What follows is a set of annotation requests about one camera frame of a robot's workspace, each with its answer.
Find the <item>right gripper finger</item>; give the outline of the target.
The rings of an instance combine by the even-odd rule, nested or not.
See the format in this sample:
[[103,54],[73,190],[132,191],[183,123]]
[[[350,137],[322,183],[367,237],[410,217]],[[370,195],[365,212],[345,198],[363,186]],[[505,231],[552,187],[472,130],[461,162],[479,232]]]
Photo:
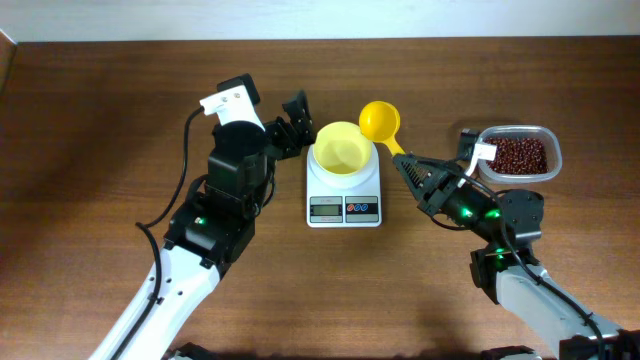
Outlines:
[[433,174],[429,166],[420,163],[419,158],[414,155],[396,154],[392,161],[413,197],[417,201],[423,200],[425,183],[430,180]]
[[399,157],[399,167],[401,169],[408,170],[410,168],[416,168],[418,166],[428,166],[432,168],[450,170],[460,169],[460,166],[452,160],[446,161],[441,159],[433,159],[423,156],[417,156],[414,154],[406,154]]

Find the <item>yellow measuring scoop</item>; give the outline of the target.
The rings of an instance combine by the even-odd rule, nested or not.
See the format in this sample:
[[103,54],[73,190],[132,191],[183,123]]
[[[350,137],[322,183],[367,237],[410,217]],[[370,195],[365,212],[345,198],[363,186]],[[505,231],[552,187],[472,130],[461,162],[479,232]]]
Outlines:
[[395,138],[400,124],[397,108],[385,101],[368,103],[359,115],[361,133],[370,141],[385,145],[392,156],[406,154]]

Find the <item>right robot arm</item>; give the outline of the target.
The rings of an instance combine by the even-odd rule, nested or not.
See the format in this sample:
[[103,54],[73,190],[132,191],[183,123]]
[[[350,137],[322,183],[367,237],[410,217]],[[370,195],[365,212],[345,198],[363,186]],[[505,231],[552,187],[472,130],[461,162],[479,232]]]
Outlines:
[[492,191],[456,161],[393,156],[394,166],[430,219],[486,241],[471,253],[474,285],[523,321],[558,359],[636,359],[639,333],[592,312],[562,289],[536,258],[544,198],[524,189]]

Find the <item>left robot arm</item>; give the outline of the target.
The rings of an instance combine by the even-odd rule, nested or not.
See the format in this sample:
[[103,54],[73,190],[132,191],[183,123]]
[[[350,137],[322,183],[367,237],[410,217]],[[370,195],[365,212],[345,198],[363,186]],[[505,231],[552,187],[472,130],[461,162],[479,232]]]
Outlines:
[[255,220],[275,192],[277,162],[314,143],[305,92],[284,103],[286,119],[267,124],[255,113],[258,101],[244,85],[201,100],[194,113],[219,118],[208,170],[190,185],[178,184],[185,200],[163,212],[171,219],[164,242],[150,242],[148,277],[93,358],[161,358],[253,238]]

